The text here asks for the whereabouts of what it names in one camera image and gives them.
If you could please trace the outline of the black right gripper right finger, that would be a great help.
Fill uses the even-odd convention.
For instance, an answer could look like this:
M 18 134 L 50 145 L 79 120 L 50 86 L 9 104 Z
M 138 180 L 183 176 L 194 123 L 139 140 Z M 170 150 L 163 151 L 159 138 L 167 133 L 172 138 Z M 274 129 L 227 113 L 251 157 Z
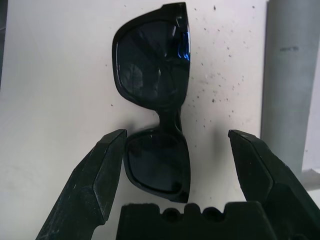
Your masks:
M 256 136 L 228 132 L 240 188 L 259 202 L 279 240 L 318 240 L 320 210 L 290 168 Z

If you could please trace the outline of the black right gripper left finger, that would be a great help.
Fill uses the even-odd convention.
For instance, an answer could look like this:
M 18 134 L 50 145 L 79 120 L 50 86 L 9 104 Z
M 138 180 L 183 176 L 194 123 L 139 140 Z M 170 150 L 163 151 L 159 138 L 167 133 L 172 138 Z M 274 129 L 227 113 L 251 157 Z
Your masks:
M 127 130 L 104 135 L 74 168 L 38 240 L 90 240 L 109 219 L 119 184 Z

